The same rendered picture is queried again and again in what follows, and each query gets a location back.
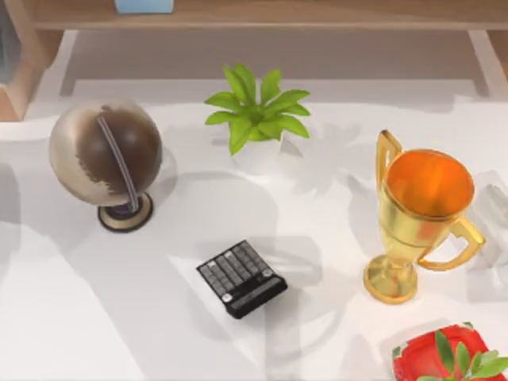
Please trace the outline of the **green plant in white pot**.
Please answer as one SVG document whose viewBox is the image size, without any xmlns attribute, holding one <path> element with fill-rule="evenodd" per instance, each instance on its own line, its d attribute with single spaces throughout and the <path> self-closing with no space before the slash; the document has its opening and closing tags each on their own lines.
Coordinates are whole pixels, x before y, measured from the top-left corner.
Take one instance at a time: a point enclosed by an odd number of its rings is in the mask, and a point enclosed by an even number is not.
<svg viewBox="0 0 508 381">
<path fill-rule="evenodd" d="M 223 74 L 229 90 L 212 94 L 204 101 L 217 108 L 205 124 L 228 127 L 229 154 L 239 170 L 248 175 L 265 175 L 275 166 L 287 134 L 310 137 L 300 120 L 310 116 L 310 111 L 300 103 L 310 92 L 282 91 L 279 69 L 269 71 L 260 83 L 240 63 L 225 65 Z"/>
</svg>

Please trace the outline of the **black calculator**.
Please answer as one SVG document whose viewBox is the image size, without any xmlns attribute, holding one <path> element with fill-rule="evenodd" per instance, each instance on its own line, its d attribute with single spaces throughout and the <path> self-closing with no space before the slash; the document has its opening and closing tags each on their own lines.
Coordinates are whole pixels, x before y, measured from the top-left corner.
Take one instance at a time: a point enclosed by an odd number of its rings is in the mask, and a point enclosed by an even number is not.
<svg viewBox="0 0 508 381">
<path fill-rule="evenodd" d="M 235 319 L 242 319 L 288 288 L 287 281 L 247 240 L 199 264 L 196 271 Z"/>
</svg>

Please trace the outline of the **brown and beige globe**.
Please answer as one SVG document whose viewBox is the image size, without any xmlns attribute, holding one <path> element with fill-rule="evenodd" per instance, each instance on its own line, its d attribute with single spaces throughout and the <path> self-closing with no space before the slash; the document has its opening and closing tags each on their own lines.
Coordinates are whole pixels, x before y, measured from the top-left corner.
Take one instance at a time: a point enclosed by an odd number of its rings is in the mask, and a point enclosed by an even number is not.
<svg viewBox="0 0 508 381">
<path fill-rule="evenodd" d="M 162 164 L 156 123 L 131 100 L 94 100 L 74 105 L 56 120 L 49 161 L 60 184 L 96 206 L 105 229 L 130 233 L 152 216 L 148 188 Z"/>
</svg>

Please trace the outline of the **gold trophy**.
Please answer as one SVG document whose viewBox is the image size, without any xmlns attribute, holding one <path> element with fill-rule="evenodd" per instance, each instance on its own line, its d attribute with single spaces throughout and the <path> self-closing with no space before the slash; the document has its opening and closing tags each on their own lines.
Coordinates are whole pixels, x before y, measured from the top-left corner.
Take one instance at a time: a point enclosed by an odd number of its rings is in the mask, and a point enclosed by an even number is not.
<svg viewBox="0 0 508 381">
<path fill-rule="evenodd" d="M 475 186 L 454 157 L 430 148 L 405 151 L 384 129 L 377 139 L 375 179 L 384 253 L 365 267 L 364 286 L 373 298 L 398 305 L 417 293 L 416 265 L 452 270 L 472 259 L 485 238 L 465 216 Z M 428 261 L 449 235 L 465 239 L 466 247 L 449 261 Z"/>
</svg>

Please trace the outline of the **wooden shelf unit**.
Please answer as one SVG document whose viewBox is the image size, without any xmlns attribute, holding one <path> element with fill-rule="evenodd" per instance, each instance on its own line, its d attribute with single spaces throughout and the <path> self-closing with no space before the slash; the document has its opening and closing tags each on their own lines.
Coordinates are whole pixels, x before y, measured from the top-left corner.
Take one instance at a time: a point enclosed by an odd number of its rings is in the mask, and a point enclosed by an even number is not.
<svg viewBox="0 0 508 381">
<path fill-rule="evenodd" d="M 20 121 L 68 29 L 340 28 L 484 30 L 508 74 L 508 0 L 174 0 L 172 13 L 117 11 L 114 0 L 0 0 L 23 57 L 0 82 L 0 121 Z"/>
</svg>

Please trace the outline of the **light blue box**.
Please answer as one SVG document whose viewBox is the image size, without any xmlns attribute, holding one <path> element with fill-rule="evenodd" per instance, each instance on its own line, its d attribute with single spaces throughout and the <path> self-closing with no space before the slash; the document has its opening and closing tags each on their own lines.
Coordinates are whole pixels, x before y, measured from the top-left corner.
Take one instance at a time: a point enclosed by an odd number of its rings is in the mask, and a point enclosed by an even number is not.
<svg viewBox="0 0 508 381">
<path fill-rule="evenodd" d="M 171 13 L 175 0 L 114 0 L 116 11 L 121 14 Z"/>
</svg>

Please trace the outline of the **red pot with green plant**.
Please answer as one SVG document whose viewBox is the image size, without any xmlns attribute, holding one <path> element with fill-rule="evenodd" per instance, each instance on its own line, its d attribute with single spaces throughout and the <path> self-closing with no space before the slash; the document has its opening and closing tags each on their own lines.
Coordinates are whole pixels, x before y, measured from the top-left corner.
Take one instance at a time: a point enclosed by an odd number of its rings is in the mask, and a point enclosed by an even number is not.
<svg viewBox="0 0 508 381">
<path fill-rule="evenodd" d="M 392 350 L 395 381 L 508 381 L 508 356 L 490 350 L 474 326 L 449 325 Z"/>
</svg>

